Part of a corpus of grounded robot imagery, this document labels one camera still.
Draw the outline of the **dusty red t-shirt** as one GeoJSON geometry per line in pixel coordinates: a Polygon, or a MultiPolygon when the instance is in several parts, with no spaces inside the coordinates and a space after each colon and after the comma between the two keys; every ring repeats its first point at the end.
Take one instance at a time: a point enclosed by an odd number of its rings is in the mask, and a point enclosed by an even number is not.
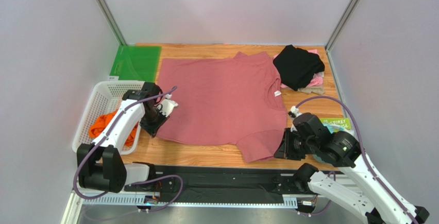
{"type": "Polygon", "coordinates": [[[245,162],[274,157],[287,125],[280,75],[266,52],[226,59],[164,59],[158,86],[177,108],[160,139],[188,145],[236,145],[245,162]]]}

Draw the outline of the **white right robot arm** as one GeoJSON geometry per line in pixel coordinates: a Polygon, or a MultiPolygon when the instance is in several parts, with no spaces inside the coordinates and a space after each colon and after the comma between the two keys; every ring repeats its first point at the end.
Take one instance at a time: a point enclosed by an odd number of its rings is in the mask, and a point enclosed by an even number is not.
{"type": "Polygon", "coordinates": [[[337,167],[361,190],[354,192],[329,178],[317,167],[304,163],[291,176],[280,180],[302,194],[324,196],[343,207],[363,223],[425,223],[430,216],[423,206],[405,200],[384,178],[364,152],[360,142],[349,132],[330,132],[311,113],[292,109],[291,128],[286,128],[275,157],[300,161],[312,154],[337,167]]]}

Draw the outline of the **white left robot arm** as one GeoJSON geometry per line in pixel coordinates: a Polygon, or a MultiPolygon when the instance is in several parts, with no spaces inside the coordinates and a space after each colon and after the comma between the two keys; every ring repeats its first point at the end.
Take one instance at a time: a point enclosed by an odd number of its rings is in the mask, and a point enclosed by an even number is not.
{"type": "Polygon", "coordinates": [[[124,93],[113,119],[92,143],[82,144],[76,150],[77,170],[74,174],[74,192],[83,199],[91,199],[81,188],[101,193],[119,193],[127,185],[151,184],[148,163],[125,164],[121,150],[136,125],[156,136],[159,128],[169,119],[177,104],[171,100],[174,86],[167,92],[152,82],[145,82],[139,90],[124,93]]]}

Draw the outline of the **white plastic laundry basket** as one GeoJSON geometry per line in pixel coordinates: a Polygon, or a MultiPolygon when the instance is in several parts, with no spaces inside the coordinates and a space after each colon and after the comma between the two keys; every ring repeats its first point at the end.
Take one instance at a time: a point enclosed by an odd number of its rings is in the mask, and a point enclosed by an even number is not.
{"type": "Polygon", "coordinates": [[[93,139],[89,136],[89,129],[98,117],[117,110],[122,102],[123,95],[128,90],[140,90],[144,85],[138,80],[102,81],[95,85],[82,114],[79,127],[72,142],[72,150],[77,151],[81,144],[89,144],[93,139]]]}

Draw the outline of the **orange t-shirt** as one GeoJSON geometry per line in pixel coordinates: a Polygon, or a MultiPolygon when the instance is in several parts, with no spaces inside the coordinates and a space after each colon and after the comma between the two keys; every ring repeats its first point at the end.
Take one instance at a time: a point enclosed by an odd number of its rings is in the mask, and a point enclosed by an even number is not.
{"type": "MultiPolygon", "coordinates": [[[[109,125],[110,121],[114,118],[114,116],[116,115],[117,110],[108,113],[108,114],[103,114],[101,116],[99,116],[95,123],[90,127],[89,129],[89,137],[92,139],[97,138],[103,131],[104,129],[109,125]]],[[[132,129],[131,133],[129,134],[128,138],[125,141],[125,146],[132,146],[134,143],[134,139],[136,138],[136,133],[137,133],[137,128],[138,128],[138,123],[135,124],[134,128],[132,129]]]]}

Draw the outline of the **green children's book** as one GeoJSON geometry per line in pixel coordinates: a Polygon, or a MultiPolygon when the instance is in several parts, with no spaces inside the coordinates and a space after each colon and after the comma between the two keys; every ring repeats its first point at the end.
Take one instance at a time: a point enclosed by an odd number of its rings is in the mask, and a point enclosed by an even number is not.
{"type": "Polygon", "coordinates": [[[351,122],[349,118],[320,118],[325,126],[331,126],[330,130],[351,130],[351,122]]]}

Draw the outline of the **green plastic folder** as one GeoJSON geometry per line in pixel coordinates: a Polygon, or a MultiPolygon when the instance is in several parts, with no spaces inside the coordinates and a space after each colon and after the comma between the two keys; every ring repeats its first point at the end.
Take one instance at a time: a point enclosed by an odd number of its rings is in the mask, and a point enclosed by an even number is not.
{"type": "Polygon", "coordinates": [[[109,79],[154,82],[161,51],[161,46],[119,46],[109,79]]]}

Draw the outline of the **beige folded t-shirt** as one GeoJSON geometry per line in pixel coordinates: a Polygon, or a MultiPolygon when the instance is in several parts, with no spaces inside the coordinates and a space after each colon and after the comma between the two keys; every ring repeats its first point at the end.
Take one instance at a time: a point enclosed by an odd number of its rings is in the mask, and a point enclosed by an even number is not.
{"type": "Polygon", "coordinates": [[[324,89],[323,85],[299,88],[297,91],[302,92],[302,93],[306,93],[306,94],[314,93],[317,95],[323,95],[325,93],[325,89],[324,89]]]}

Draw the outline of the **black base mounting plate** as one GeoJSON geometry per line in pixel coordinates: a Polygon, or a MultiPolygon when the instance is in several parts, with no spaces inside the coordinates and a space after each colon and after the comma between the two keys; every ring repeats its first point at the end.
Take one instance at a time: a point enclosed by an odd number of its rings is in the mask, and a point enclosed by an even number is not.
{"type": "Polygon", "coordinates": [[[128,192],[159,193],[160,201],[176,197],[176,203],[282,203],[283,195],[310,195],[293,182],[294,170],[226,167],[155,167],[156,178],[172,177],[158,183],[125,186],[128,192]]]}

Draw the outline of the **aluminium frame rail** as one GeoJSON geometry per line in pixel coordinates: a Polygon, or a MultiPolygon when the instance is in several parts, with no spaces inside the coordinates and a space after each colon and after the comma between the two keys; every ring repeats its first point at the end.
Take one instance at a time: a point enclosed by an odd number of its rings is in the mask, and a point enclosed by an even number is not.
{"type": "MultiPolygon", "coordinates": [[[[330,179],[341,183],[344,185],[346,180],[346,176],[339,175],[334,172],[325,173],[329,176],[330,179]]],[[[156,178],[153,175],[154,182],[158,183],[163,179],[176,178],[180,182],[183,179],[178,175],[173,176],[162,176],[156,178]]],[[[119,193],[108,193],[99,198],[91,198],[84,199],[82,204],[88,205],[132,205],[136,206],[139,211],[154,211],[158,209],[162,209],[166,206],[183,206],[183,207],[208,207],[208,208],[275,208],[275,209],[293,209],[297,210],[300,214],[305,214],[308,216],[316,216],[319,215],[319,211],[316,210],[317,201],[320,198],[326,198],[317,194],[310,195],[283,195],[282,203],[176,203],[176,197],[173,199],[162,202],[160,201],[159,193],[151,193],[151,192],[128,192],[126,190],[122,190],[119,193]]]]}

